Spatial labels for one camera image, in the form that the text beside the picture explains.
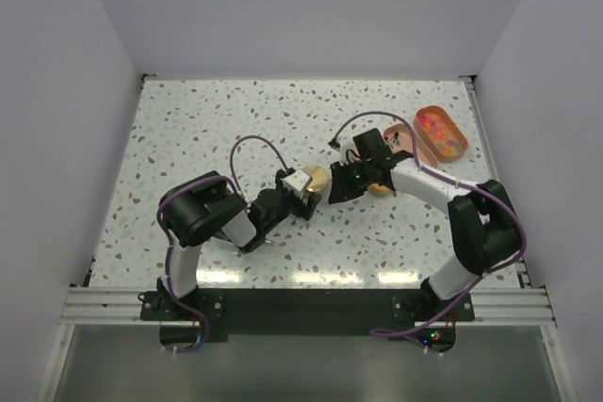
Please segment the pink tray of lollipops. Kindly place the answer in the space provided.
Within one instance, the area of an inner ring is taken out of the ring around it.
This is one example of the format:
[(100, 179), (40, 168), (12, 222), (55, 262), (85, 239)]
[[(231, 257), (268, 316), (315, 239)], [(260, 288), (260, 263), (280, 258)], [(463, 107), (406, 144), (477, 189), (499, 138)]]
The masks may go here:
[(402, 123), (397, 123), (386, 128), (383, 131), (383, 137), (392, 153), (400, 151), (415, 153), (424, 165), (429, 165), (433, 168), (437, 167), (438, 161), (435, 155), (419, 137), (416, 137), (416, 152), (414, 152), (411, 133)]

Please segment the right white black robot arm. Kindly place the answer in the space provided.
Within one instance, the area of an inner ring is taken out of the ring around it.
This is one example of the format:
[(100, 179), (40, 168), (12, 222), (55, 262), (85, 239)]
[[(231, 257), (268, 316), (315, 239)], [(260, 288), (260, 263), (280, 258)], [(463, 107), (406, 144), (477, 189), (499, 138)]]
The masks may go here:
[(525, 234), (504, 186), (496, 180), (477, 185), (453, 179), (422, 164), (413, 153), (393, 151), (373, 128), (329, 145), (340, 160), (330, 166), (328, 203), (362, 197), (371, 185), (409, 194), (444, 213), (449, 221), (453, 255), (421, 283), (421, 312), (442, 319), (453, 299), (502, 265), (525, 245)]

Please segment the round wooden jar lid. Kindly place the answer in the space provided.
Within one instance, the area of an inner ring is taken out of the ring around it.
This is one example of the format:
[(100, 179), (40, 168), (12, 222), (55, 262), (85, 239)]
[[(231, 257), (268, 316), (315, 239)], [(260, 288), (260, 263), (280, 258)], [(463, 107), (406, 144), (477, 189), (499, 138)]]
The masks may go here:
[(310, 183), (305, 188), (309, 193), (322, 192), (330, 182), (328, 171), (318, 165), (308, 165), (302, 169), (309, 177)]

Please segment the yellow tray of star candies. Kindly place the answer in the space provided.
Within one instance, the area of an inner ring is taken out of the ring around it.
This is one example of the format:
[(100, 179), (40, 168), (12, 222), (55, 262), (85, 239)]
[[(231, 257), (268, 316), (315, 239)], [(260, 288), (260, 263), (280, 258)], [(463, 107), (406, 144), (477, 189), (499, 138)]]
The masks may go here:
[(368, 187), (367, 190), (372, 195), (378, 196), (378, 197), (389, 197), (389, 196), (393, 196), (396, 193), (395, 190), (390, 189), (386, 185), (380, 185), (380, 184), (372, 184)]

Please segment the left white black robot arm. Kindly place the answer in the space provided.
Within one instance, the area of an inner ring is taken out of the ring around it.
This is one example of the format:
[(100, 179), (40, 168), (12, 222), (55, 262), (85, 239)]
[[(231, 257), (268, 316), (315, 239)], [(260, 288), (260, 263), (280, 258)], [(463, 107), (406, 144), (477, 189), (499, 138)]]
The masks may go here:
[(160, 200), (156, 221), (167, 236), (163, 310), (174, 319), (189, 317), (202, 246), (212, 238), (249, 253), (266, 243), (269, 233), (289, 217), (310, 220), (322, 196), (308, 190), (312, 177), (301, 169), (281, 169), (275, 186), (246, 202), (234, 182), (215, 171), (168, 191)]

